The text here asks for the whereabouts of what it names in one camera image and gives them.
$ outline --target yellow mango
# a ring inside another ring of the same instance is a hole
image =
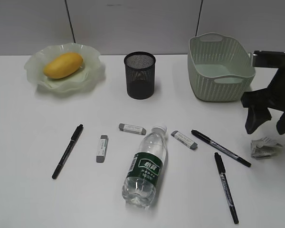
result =
[[[43,73],[54,79],[64,78],[77,71],[83,63],[80,54],[64,53],[43,68]]]

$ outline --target marker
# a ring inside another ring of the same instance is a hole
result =
[[[223,185],[224,193],[226,195],[227,203],[229,205],[229,209],[230,209],[231,216],[233,218],[233,222],[234,222],[234,224],[238,224],[237,211],[236,211],[236,207],[234,206],[234,203],[233,203],[233,200],[231,197],[231,193],[230,193],[230,189],[228,186],[227,178],[225,175],[226,171],[225,171],[224,163],[223,163],[222,158],[219,155],[219,153],[215,152],[214,158],[215,158],[215,162],[216,162],[217,167],[218,167],[218,173],[219,173],[220,181],[222,182],[222,185]]]
[[[214,148],[218,149],[219,151],[222,151],[224,154],[228,155],[229,157],[233,158],[234,160],[237,160],[239,163],[250,167],[251,164],[249,162],[247,162],[245,159],[241,158],[240,156],[237,156],[235,153],[231,152],[230,150],[226,149],[225,147],[221,146],[220,144],[218,144],[217,142],[211,140],[209,137],[203,135],[202,133],[196,131],[196,130],[192,130],[191,133],[201,139],[202,141],[204,141],[205,143],[209,144],[210,146],[213,146]]]
[[[56,167],[53,175],[52,175],[52,178],[53,179],[57,179],[60,171],[62,170],[62,167],[64,166],[64,164],[66,163],[67,161],[67,158],[69,157],[73,147],[75,146],[82,130],[83,130],[84,126],[81,124],[79,125],[75,132],[73,133],[72,137],[71,137],[71,141],[70,143],[68,144],[67,148],[66,148],[66,151],[64,152],[64,154],[62,155],[62,158],[60,159],[60,162],[58,163],[58,166]]]

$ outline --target water bottle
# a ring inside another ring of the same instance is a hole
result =
[[[126,202],[148,208],[156,193],[156,184],[166,158],[167,127],[154,126],[141,142],[122,188]]]

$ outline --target basket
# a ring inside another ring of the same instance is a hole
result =
[[[241,98],[256,71],[236,39],[207,33],[189,40],[188,73],[197,98],[228,102]]]

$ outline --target white bottle cap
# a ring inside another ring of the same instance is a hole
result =
[[[157,129],[162,130],[162,131],[164,132],[164,134],[166,134],[166,132],[167,132],[167,126],[164,125],[164,124],[159,124],[159,125],[154,126],[154,127],[151,129],[151,131],[157,132]]]

